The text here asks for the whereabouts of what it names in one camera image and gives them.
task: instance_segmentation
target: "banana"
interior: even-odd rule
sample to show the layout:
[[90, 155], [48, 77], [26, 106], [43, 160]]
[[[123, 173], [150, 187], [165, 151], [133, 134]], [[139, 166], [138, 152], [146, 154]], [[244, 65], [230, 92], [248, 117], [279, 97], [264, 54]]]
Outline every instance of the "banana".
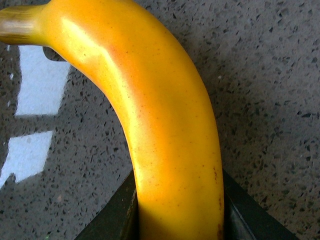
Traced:
[[192, 60], [154, 16], [132, 0], [15, 6], [0, 11], [0, 41], [52, 48], [106, 95], [129, 146], [141, 240], [223, 238], [212, 105]]

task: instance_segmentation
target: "countertop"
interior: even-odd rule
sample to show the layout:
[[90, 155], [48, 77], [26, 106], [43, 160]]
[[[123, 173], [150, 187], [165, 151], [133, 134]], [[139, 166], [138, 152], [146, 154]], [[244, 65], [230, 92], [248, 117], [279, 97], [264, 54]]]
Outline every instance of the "countertop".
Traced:
[[[299, 239], [320, 240], [320, 2], [138, 3], [195, 63], [223, 168]], [[132, 169], [120, 122], [42, 47], [0, 43], [0, 67], [0, 239], [73, 240]]]

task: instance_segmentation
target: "banana stem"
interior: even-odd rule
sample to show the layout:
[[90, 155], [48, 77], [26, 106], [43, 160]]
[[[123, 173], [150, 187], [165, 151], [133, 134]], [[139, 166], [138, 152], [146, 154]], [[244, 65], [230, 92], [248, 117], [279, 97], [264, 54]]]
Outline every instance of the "banana stem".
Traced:
[[45, 44], [37, 19], [45, 5], [12, 6], [0, 11], [0, 41], [10, 45]]

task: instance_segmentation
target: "granite countertop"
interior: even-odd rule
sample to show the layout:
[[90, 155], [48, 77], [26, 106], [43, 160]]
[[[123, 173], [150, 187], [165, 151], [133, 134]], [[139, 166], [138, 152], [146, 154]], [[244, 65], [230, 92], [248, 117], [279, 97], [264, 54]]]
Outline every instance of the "granite countertop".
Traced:
[[[224, 169], [299, 239], [320, 240], [320, 2], [138, 3], [199, 70]], [[1, 43], [0, 66], [0, 239], [73, 240], [132, 169], [119, 120], [42, 47]]]

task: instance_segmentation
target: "banana peel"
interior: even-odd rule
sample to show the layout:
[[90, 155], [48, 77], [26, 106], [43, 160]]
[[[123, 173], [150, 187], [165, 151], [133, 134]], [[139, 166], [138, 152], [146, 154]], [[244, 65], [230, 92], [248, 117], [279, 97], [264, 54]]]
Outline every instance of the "banana peel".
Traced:
[[212, 105], [192, 60], [154, 16], [132, 0], [14, 6], [0, 11], [0, 41], [52, 48], [106, 95], [129, 147], [141, 240], [223, 239]]

